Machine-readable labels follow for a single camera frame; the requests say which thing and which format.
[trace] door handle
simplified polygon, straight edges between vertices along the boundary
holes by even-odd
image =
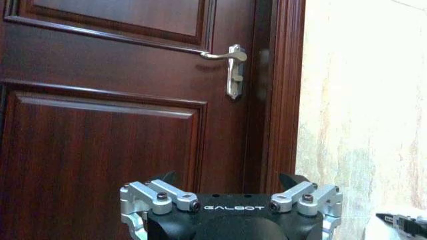
[[[229,60],[227,95],[233,100],[237,100],[243,94],[245,62],[249,60],[246,50],[237,44],[230,47],[229,54],[214,55],[209,52],[202,52],[201,57],[214,61]]]

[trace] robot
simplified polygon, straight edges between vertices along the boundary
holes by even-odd
[[[302,176],[281,175],[286,192],[195,194],[173,174],[121,188],[122,222],[134,240],[333,240],[343,193]]]

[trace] door frame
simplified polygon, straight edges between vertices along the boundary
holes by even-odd
[[[247,193],[282,192],[279,173],[295,173],[305,23],[306,0],[257,1],[243,167]]]

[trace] dark red wooden door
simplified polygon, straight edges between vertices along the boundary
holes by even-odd
[[[0,0],[0,239],[129,239],[119,189],[239,193],[255,0]]]

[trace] wall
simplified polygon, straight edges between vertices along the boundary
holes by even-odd
[[[341,186],[337,239],[427,209],[426,0],[307,0],[297,174]]]

